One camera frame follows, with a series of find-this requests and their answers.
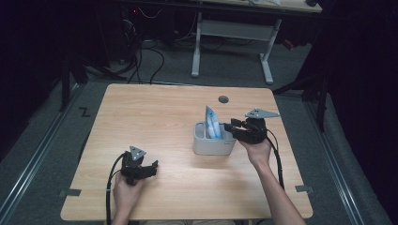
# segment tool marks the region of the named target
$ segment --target metal rail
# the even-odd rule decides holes
[[[311,102],[303,102],[307,113],[310,115],[311,121],[313,122],[318,138],[320,139],[323,149],[325,150],[327,163],[330,169],[331,176],[336,184],[337,190],[339,191],[340,198],[342,199],[345,210],[348,214],[351,224],[362,225],[364,224],[360,210],[355,203],[355,198],[351,192],[350,187],[345,181],[342,171],[340,170],[339,164],[333,154],[333,151],[329,145],[326,134],[319,129],[316,122],[316,112]]]
[[[55,117],[50,128],[47,130],[41,143],[38,145],[35,154],[32,156],[27,166],[23,170],[22,174],[18,178],[14,188],[8,194],[7,199],[3,202],[0,208],[0,224],[7,224],[8,220],[11,218],[15,208],[17,207],[19,201],[23,197],[30,183],[36,175],[41,163],[45,159],[47,153],[50,151],[51,144],[53,142],[56,131],[61,126],[64,121],[68,111],[70,109],[71,103],[79,96],[83,87],[81,85],[75,84],[72,88],[71,101],[68,107],[63,111],[59,112]]]

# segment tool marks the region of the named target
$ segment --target wooden table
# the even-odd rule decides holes
[[[220,103],[219,96],[229,102]],[[143,166],[158,160],[160,167],[156,176],[146,179],[131,219],[270,218],[260,180],[242,145],[237,142],[230,156],[193,153],[193,127],[205,120],[206,105],[221,122],[243,120],[254,107],[279,112],[265,88],[109,85],[70,186],[82,192],[66,198],[61,217],[104,220],[109,172],[116,158],[134,145],[147,151]],[[286,192],[309,218],[313,210],[308,196],[295,189],[303,183],[282,118],[266,122],[278,139]],[[270,164],[276,174],[274,156]]]

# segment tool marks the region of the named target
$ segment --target gray floor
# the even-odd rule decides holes
[[[246,51],[256,49],[260,43],[243,46],[230,44],[214,51],[210,49],[217,47],[217,43],[205,44],[198,78],[191,77],[192,45],[175,45],[173,48],[154,42],[147,42],[145,45],[154,46],[153,49],[160,51],[165,58],[163,68],[154,79],[156,82],[270,89],[294,81],[311,49],[310,45],[297,47],[292,51],[280,45],[274,46],[269,64],[275,83],[266,85],[257,54]],[[143,51],[141,79],[149,80],[160,64],[161,57],[158,54]],[[120,67],[113,64],[113,69]],[[43,160],[37,165],[37,169],[32,171],[33,179],[27,180],[26,189],[21,190],[21,198],[13,201],[16,203],[15,207],[10,207],[8,216],[2,218],[4,224],[103,224],[103,221],[63,221],[60,211],[65,197],[60,197],[59,193],[69,188],[84,140],[94,123],[109,83],[116,82],[104,77],[90,76],[87,85],[80,85],[75,89],[74,100],[66,113],[58,112],[61,97],[58,85],[32,116],[28,128],[0,164],[0,203],[9,203],[9,193],[12,193],[14,185],[24,175],[23,170],[38,149],[45,149],[42,154]],[[309,193],[314,215],[306,220],[307,223],[391,224],[351,153],[331,100],[328,99],[325,133],[320,133],[314,125],[312,108],[316,102],[302,102],[299,91],[289,91],[276,96],[276,100],[304,184],[314,190]],[[88,117],[82,116],[84,111],[81,108],[87,108],[85,114],[89,114]],[[62,121],[59,127],[52,127],[55,120]],[[46,136],[50,128],[55,131],[51,137]],[[43,140],[50,141],[48,144],[41,144],[45,143]],[[341,180],[336,179],[338,174],[336,175],[335,167],[330,164],[327,149],[331,150],[332,159],[337,162],[340,169],[338,172],[343,175],[346,186],[342,186]],[[346,197],[346,192],[341,187],[348,188],[348,197],[355,206],[354,216],[349,212],[352,207],[342,200],[342,197]],[[1,216],[6,206],[3,204]],[[267,219],[262,224],[272,222]]]

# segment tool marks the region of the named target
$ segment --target box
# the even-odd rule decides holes
[[[206,122],[199,122],[193,129],[193,152],[198,155],[229,156],[237,141],[232,134],[225,131],[220,123],[222,139],[210,139],[206,129]]]

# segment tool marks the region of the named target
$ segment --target desk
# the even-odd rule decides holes
[[[320,13],[322,8],[319,5],[309,7],[303,0],[283,0],[279,5],[270,3],[267,0],[204,0],[209,3],[221,3],[237,5],[241,7],[255,7],[255,8],[275,8],[279,10],[294,10],[301,12],[316,12]],[[269,69],[268,58],[274,44],[275,38],[278,35],[282,20],[277,19],[273,26],[254,25],[238,22],[220,22],[212,20],[202,20],[202,13],[198,13],[198,20],[196,25],[196,43],[195,51],[192,60],[193,77],[199,76],[200,68],[200,41],[202,35],[219,36],[227,38],[244,38],[266,41],[264,52],[260,53],[260,62],[263,68],[264,77],[267,84],[273,84],[272,74]]]
[[[227,96],[222,104],[219,96]],[[267,199],[246,150],[238,142],[230,156],[193,153],[193,127],[205,120],[206,105],[221,122],[244,119],[257,107],[278,112],[265,88],[111,84],[100,105],[70,188],[64,220],[104,220],[105,188],[116,158],[129,146],[147,151],[143,166],[159,161],[147,178],[131,219],[270,218]],[[288,196],[304,218],[313,214],[281,117],[267,119],[277,137]],[[277,174],[275,157],[272,170]]]

